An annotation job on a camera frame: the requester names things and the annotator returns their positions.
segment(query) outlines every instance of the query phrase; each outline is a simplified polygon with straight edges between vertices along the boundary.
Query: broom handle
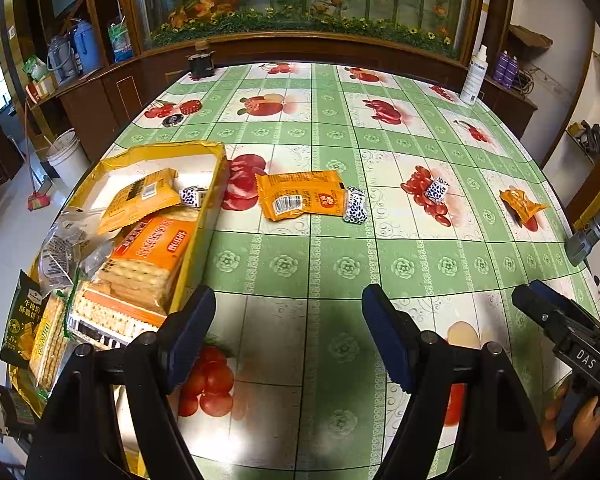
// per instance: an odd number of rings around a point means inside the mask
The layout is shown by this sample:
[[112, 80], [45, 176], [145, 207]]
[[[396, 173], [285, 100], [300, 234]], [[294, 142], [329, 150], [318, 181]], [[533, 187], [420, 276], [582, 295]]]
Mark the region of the broom handle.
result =
[[24, 101], [24, 145], [27, 149], [27, 166], [29, 167], [29, 178], [31, 179], [31, 189], [33, 193], [36, 193], [36, 185], [33, 183], [33, 170], [31, 169], [31, 157], [29, 156], [29, 137], [27, 135], [27, 109], [29, 108], [29, 102], [25, 99]]

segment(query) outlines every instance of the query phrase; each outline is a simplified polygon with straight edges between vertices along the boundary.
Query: white tiled floor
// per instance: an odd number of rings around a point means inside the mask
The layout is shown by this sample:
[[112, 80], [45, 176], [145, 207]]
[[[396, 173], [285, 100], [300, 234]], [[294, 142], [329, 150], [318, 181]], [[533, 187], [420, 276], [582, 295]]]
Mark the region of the white tiled floor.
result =
[[[31, 184], [27, 168], [23, 166], [16, 177], [0, 187], [0, 345], [4, 335], [13, 291], [20, 268], [28, 270], [45, 234], [65, 200], [66, 189], [52, 187], [51, 204], [36, 211], [27, 210]], [[4, 384], [6, 364], [0, 361], [0, 384]], [[13, 441], [5, 438], [0, 444], [0, 460], [22, 462], [26, 456]]]

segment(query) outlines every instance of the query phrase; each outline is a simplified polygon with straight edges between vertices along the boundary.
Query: white bottle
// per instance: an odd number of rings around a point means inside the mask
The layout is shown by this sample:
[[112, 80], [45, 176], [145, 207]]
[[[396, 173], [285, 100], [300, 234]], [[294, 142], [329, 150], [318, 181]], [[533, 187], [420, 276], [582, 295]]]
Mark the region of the white bottle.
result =
[[460, 93], [460, 98], [468, 105], [474, 104], [480, 93], [484, 76], [487, 73], [487, 66], [487, 47], [481, 45], [478, 54], [471, 58], [469, 72]]

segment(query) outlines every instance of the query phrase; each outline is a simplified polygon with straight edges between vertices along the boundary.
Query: black snack package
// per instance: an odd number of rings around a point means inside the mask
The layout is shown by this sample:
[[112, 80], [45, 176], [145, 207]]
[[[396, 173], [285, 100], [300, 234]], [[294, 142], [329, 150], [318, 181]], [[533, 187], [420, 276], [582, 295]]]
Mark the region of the black snack package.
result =
[[0, 348], [0, 360], [19, 368], [28, 368], [36, 330], [45, 311], [46, 299], [40, 286], [21, 270], [18, 286]]

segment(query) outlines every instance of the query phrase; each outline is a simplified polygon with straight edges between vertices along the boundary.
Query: open cardboard box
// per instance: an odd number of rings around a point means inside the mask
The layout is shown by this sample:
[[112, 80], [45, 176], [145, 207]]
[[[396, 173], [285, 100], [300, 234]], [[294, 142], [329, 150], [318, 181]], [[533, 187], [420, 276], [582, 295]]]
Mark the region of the open cardboard box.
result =
[[[206, 254], [229, 178], [224, 144], [203, 140], [149, 144], [136, 146], [111, 158], [104, 158], [79, 184], [63, 209], [106, 208], [120, 189], [161, 168], [173, 168], [178, 171], [175, 181], [177, 190], [194, 185], [207, 187], [209, 190], [202, 203], [174, 286], [168, 308], [168, 313], [171, 313], [184, 306], [202, 280]], [[38, 258], [33, 263], [29, 275], [35, 280], [38, 279]], [[32, 387], [30, 372], [11, 365], [9, 372], [13, 386], [40, 416], [44, 406]]]

